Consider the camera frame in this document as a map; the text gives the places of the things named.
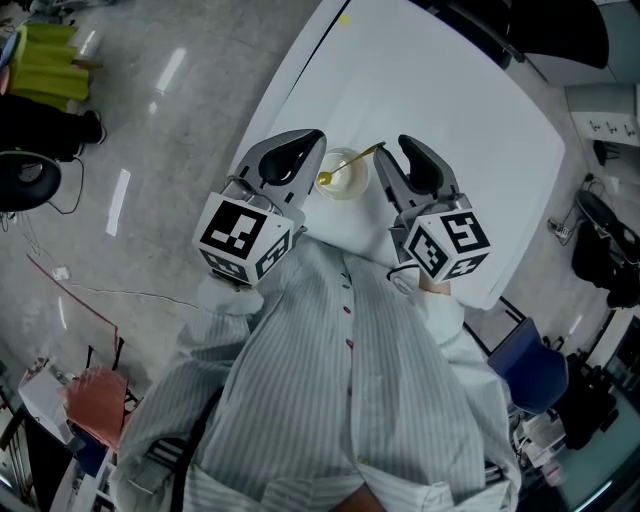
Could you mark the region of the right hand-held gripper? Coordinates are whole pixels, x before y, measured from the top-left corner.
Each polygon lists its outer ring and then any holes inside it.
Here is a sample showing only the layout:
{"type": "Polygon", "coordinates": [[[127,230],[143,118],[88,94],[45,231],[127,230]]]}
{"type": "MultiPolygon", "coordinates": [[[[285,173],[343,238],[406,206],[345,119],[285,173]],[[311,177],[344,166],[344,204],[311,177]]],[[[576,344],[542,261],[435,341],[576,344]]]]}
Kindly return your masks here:
{"type": "Polygon", "coordinates": [[[412,136],[402,134],[398,143],[409,162],[408,178],[383,146],[376,147],[373,161],[387,199],[400,213],[390,228],[399,262],[416,265],[437,284],[473,273],[492,246],[459,193],[451,166],[412,136]],[[417,206],[416,194],[437,201],[417,206]]]}

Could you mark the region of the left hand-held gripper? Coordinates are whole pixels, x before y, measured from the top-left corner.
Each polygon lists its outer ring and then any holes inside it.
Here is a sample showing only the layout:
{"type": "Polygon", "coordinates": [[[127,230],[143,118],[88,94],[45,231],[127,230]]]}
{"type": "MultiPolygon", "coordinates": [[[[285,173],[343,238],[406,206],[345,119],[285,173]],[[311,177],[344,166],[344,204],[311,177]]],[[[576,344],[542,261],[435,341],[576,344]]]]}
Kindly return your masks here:
{"type": "Polygon", "coordinates": [[[209,195],[192,243],[210,272],[239,286],[257,285],[304,230],[301,208],[326,152],[319,129],[286,131],[258,142],[222,192],[209,195]],[[261,190],[289,190],[286,202],[261,190]]]}

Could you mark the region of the small golden spoon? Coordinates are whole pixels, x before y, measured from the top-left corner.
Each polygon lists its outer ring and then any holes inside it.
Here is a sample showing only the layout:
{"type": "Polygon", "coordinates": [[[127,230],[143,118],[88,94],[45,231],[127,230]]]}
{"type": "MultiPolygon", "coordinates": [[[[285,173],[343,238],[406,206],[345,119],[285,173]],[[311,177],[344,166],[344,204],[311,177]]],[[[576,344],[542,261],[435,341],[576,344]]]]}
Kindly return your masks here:
{"type": "Polygon", "coordinates": [[[344,151],[344,155],[343,157],[339,160],[337,166],[332,169],[331,171],[322,171],[318,174],[317,178],[316,178],[316,183],[318,185],[329,185],[332,183],[333,181],[333,176],[338,173],[339,171],[347,168],[348,166],[350,166],[351,164],[354,164],[355,162],[364,159],[365,157],[372,155],[377,149],[383,148],[386,145],[386,143],[384,141],[382,142],[378,142],[374,145],[372,145],[371,147],[365,149],[364,151],[360,152],[360,153],[354,153],[353,151],[349,150],[349,151],[344,151]]]}

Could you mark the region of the small white bowl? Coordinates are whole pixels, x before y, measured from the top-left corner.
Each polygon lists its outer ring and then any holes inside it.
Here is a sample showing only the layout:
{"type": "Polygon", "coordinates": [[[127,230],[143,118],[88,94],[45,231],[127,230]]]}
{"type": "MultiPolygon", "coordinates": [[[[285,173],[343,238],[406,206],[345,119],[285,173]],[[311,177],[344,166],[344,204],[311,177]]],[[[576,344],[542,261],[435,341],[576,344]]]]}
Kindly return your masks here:
{"type": "Polygon", "coordinates": [[[362,195],[369,184],[365,158],[348,164],[358,153],[349,148],[333,148],[325,153],[320,172],[334,172],[329,184],[315,182],[316,190],[335,201],[348,201],[362,195]]]}

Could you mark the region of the person's left forearm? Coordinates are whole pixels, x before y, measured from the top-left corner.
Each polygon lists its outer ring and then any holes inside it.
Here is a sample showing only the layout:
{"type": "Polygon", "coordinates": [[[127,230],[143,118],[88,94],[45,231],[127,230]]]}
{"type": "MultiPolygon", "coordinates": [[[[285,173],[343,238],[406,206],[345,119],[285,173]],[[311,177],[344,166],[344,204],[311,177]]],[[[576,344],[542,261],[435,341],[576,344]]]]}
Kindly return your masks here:
{"type": "Polygon", "coordinates": [[[177,341],[178,352],[200,361],[234,361],[261,320],[264,299],[249,287],[206,277],[197,308],[177,341]]]}

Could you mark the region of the person's right forearm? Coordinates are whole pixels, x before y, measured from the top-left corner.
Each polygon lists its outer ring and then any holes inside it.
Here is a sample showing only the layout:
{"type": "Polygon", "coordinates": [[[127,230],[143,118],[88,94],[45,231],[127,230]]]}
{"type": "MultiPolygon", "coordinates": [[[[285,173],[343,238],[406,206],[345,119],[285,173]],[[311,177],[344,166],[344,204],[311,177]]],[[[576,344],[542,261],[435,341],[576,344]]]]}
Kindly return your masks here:
{"type": "Polygon", "coordinates": [[[465,308],[451,295],[449,283],[436,284],[421,272],[418,287],[409,295],[409,302],[439,346],[474,351],[483,356],[480,346],[464,326],[465,308]]]}

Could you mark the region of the power strip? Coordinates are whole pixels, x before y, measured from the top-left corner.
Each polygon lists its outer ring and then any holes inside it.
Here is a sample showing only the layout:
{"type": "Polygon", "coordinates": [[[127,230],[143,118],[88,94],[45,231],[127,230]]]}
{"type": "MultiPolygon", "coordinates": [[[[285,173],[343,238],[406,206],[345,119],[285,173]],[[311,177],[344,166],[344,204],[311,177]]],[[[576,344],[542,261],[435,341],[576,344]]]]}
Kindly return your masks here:
{"type": "Polygon", "coordinates": [[[561,246],[566,246],[573,235],[573,229],[565,226],[564,223],[557,222],[553,219],[547,220],[547,228],[554,235],[561,246]]]}

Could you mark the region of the black router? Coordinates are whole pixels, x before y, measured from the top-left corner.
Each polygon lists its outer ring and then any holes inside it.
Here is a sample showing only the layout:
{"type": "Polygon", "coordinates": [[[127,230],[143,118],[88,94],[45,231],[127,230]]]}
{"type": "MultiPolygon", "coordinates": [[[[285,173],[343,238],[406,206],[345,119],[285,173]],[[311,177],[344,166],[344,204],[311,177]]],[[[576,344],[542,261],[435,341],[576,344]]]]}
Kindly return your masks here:
{"type": "Polygon", "coordinates": [[[600,166],[604,167],[609,160],[620,158],[620,150],[617,144],[594,140],[592,149],[600,166]]]}

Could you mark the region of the operator in white shirt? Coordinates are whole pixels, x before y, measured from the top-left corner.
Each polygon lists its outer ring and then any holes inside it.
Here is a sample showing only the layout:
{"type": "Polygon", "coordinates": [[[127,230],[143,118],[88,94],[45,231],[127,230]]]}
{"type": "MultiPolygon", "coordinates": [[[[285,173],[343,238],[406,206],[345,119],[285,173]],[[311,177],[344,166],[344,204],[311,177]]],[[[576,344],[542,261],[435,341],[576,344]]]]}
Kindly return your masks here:
{"type": "Polygon", "coordinates": [[[515,512],[503,384],[431,338],[417,287],[300,239],[234,361],[176,346],[122,434],[119,512],[326,512],[364,484],[387,512],[515,512]]]}

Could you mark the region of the black bag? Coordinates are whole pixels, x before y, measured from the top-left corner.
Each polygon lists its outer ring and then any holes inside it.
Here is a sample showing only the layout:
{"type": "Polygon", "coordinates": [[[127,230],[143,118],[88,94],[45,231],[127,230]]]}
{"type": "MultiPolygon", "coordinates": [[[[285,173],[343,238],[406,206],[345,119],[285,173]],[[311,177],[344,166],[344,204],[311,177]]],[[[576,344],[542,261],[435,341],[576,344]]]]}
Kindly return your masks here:
{"type": "Polygon", "coordinates": [[[576,205],[582,217],[571,262],[575,275],[607,290],[610,308],[639,306],[640,236],[590,191],[579,191],[576,205]]]}

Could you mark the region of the white cabinet with hooks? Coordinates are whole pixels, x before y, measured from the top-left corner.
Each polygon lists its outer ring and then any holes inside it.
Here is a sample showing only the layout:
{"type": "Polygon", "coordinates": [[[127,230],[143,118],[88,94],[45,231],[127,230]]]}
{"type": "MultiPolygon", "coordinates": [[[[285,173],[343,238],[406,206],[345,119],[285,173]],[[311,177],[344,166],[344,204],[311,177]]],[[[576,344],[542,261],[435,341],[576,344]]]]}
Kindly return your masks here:
{"type": "Polygon", "coordinates": [[[570,86],[565,92],[584,138],[640,147],[640,84],[570,86]]]}

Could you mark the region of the black chair with backrest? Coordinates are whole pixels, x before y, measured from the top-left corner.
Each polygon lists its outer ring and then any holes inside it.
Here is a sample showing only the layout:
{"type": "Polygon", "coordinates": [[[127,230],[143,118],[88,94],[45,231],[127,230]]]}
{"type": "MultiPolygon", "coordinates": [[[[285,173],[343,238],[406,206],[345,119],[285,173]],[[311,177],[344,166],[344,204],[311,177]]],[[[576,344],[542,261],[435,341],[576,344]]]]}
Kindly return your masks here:
{"type": "Polygon", "coordinates": [[[609,39],[593,0],[409,0],[501,68],[529,54],[607,66],[609,39]]]}

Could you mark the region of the blue chair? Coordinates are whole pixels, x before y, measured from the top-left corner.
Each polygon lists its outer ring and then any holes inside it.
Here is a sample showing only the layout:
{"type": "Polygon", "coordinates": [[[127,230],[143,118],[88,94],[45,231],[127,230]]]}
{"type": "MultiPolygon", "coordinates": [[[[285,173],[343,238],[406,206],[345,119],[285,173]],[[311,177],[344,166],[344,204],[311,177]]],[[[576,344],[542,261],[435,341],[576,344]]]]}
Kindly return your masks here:
{"type": "Polygon", "coordinates": [[[491,353],[488,365],[506,382],[513,404],[530,414],[551,409],[569,386],[565,357],[543,343],[531,318],[491,353]]]}

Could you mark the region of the red floor tape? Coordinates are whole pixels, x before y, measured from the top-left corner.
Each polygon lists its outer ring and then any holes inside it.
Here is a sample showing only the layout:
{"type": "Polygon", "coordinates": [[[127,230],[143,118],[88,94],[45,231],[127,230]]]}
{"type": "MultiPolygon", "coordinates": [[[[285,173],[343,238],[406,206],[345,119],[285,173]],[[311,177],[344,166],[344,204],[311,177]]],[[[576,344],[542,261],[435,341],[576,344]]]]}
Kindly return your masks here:
{"type": "Polygon", "coordinates": [[[74,294],[71,290],[69,286],[63,285],[61,284],[59,281],[57,281],[53,274],[50,271],[47,271],[43,266],[41,266],[31,255],[26,254],[26,258],[29,260],[29,262],[41,273],[43,274],[53,285],[55,285],[57,288],[59,288],[60,290],[62,290],[67,296],[69,296],[72,300],[74,300],[76,303],[78,303],[80,306],[82,306],[83,308],[85,308],[87,311],[89,311],[92,315],[94,315],[97,319],[99,319],[101,322],[105,323],[107,326],[109,326],[112,330],[113,330],[113,334],[112,334],[112,346],[113,346],[113,353],[114,353],[114,359],[116,361],[119,361],[120,358],[120,354],[121,354],[121,350],[122,347],[124,345],[124,340],[121,338],[121,336],[119,335],[119,327],[112,322],[111,320],[109,320],[107,317],[105,317],[104,315],[102,315],[98,310],[96,310],[95,308],[93,308],[91,305],[89,305],[86,301],[82,300],[80,297],[78,297],[76,294],[74,294]]]}

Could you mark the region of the black round stool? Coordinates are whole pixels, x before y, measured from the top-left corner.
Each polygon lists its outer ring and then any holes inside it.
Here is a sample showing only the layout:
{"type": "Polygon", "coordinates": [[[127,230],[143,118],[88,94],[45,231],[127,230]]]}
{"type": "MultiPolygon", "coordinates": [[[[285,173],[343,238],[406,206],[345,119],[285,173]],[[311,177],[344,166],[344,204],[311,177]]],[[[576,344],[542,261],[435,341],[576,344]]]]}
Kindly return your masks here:
{"type": "Polygon", "coordinates": [[[37,208],[53,197],[60,183],[55,160],[22,150],[0,152],[0,212],[37,208]]]}

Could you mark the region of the salmon pleated cloth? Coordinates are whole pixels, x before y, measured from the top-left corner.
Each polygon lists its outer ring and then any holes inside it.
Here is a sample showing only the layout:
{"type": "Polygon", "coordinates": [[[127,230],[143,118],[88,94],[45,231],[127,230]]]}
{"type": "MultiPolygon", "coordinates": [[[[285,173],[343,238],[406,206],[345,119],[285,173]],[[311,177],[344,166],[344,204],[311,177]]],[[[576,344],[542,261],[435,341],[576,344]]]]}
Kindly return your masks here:
{"type": "Polygon", "coordinates": [[[114,452],[125,424],[127,384],[109,368],[92,367],[59,389],[68,420],[114,452]]]}

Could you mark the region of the white box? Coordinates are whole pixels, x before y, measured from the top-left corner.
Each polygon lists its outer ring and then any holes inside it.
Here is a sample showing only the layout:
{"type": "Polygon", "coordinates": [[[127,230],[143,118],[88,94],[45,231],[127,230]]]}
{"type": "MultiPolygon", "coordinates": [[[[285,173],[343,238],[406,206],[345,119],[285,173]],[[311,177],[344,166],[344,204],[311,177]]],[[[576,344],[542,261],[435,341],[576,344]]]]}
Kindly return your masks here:
{"type": "Polygon", "coordinates": [[[18,387],[18,393],[29,414],[63,445],[74,438],[69,427],[62,385],[49,369],[26,374],[18,387]]]}

